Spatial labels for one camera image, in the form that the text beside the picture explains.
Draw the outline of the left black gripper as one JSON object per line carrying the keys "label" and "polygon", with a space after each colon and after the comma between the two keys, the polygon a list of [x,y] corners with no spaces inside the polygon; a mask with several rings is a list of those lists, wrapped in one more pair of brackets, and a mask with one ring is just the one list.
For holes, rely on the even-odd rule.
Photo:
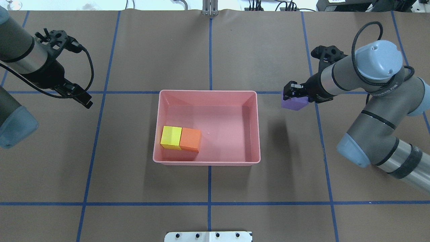
{"label": "left black gripper", "polygon": [[87,109],[92,107],[92,96],[78,84],[65,77],[66,71],[55,59],[47,59],[43,66],[32,73],[32,84],[41,89],[54,89],[60,97],[72,98]]}

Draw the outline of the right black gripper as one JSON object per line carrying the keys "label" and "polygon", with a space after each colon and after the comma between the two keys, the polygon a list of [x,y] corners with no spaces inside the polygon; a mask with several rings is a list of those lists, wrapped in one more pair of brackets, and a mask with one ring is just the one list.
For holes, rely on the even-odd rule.
{"label": "right black gripper", "polygon": [[298,84],[289,81],[283,89],[283,100],[308,97],[310,103],[324,103],[332,101],[334,95],[327,92],[321,84],[321,73],[312,75],[306,82]]}

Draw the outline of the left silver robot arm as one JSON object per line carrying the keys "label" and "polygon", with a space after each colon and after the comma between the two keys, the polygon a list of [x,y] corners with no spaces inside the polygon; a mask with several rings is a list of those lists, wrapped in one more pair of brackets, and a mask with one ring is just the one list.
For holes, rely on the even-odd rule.
{"label": "left silver robot arm", "polygon": [[[36,91],[53,98],[72,98],[85,108],[92,106],[88,94],[94,80],[94,67],[88,50],[63,30],[39,32],[33,36],[18,24],[4,7],[1,8],[1,67],[21,79]],[[66,79],[65,69],[57,61],[67,50],[87,55],[91,78],[86,88]],[[4,87],[1,87],[0,144],[14,147],[34,133],[39,124],[35,117]]]}

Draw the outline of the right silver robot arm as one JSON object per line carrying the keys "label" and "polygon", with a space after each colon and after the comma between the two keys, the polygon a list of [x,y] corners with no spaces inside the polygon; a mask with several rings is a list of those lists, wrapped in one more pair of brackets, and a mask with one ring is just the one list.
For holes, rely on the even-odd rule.
{"label": "right silver robot arm", "polygon": [[404,117],[429,109],[429,85],[403,65],[397,46],[376,40],[351,55],[336,46],[318,46],[311,55],[319,60],[318,73],[302,84],[287,83],[282,108],[298,111],[363,89],[371,98],[338,143],[338,153],[359,167],[376,166],[429,192],[429,154],[393,135]]}

